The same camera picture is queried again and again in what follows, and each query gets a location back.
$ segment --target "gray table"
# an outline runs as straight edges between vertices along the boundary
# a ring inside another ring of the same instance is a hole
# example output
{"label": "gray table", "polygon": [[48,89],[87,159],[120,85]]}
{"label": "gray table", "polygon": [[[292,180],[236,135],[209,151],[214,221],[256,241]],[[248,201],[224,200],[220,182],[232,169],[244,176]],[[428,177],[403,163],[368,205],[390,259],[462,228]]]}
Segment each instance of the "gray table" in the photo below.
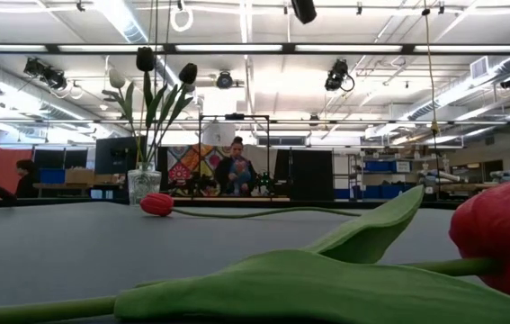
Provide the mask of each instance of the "gray table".
{"label": "gray table", "polygon": [[[148,217],[111,202],[0,208],[0,306],[114,295],[145,281],[206,275],[253,254],[304,247],[349,220],[320,212],[246,220],[172,216]],[[419,211],[381,262],[459,257],[447,234],[451,216]]]}

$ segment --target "computer monitor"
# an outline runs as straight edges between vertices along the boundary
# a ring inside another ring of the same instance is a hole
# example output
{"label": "computer monitor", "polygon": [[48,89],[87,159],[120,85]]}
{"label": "computer monitor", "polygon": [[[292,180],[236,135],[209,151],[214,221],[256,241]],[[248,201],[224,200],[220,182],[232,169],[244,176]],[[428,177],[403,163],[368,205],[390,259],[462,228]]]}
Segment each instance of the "computer monitor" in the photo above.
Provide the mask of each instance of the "computer monitor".
{"label": "computer monitor", "polygon": [[137,168],[138,140],[144,154],[147,151],[146,136],[98,139],[94,153],[94,172],[97,175],[126,174],[129,170]]}

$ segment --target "red tulip bud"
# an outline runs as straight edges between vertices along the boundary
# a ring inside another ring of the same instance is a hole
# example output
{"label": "red tulip bud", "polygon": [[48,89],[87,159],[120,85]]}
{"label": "red tulip bud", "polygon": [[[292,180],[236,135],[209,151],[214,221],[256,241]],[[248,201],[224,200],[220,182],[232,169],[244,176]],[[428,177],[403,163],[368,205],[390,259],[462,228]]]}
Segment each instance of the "red tulip bud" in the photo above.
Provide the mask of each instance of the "red tulip bud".
{"label": "red tulip bud", "polygon": [[490,257],[501,262],[499,274],[480,278],[510,294],[510,183],[462,204],[452,217],[450,235],[463,257]]}
{"label": "red tulip bud", "polygon": [[163,193],[149,193],[142,201],[140,208],[149,214],[165,217],[173,210],[173,197]]}

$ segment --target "woman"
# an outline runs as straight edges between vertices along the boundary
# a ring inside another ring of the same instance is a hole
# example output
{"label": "woman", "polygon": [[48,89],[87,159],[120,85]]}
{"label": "woman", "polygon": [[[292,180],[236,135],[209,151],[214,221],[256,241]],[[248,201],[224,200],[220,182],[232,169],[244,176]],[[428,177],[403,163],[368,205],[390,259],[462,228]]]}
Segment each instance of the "woman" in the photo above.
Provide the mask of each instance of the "woman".
{"label": "woman", "polygon": [[17,185],[17,198],[37,198],[39,190],[33,185],[38,183],[37,167],[29,159],[17,161],[17,174],[21,176]]}
{"label": "woman", "polygon": [[230,157],[220,161],[215,170],[215,179],[220,185],[221,194],[250,196],[255,188],[255,169],[242,154],[243,139],[235,137],[230,144]]}

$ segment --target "baby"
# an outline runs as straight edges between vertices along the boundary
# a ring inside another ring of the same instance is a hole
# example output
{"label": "baby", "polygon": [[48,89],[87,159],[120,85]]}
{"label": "baby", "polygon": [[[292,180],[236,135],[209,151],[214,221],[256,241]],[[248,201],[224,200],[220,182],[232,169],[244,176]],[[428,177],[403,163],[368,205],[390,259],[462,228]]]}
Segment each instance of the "baby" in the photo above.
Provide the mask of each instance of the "baby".
{"label": "baby", "polygon": [[245,160],[237,160],[231,168],[231,172],[237,175],[233,185],[235,186],[234,195],[240,195],[241,187],[251,180],[251,173],[248,171],[248,162]]}

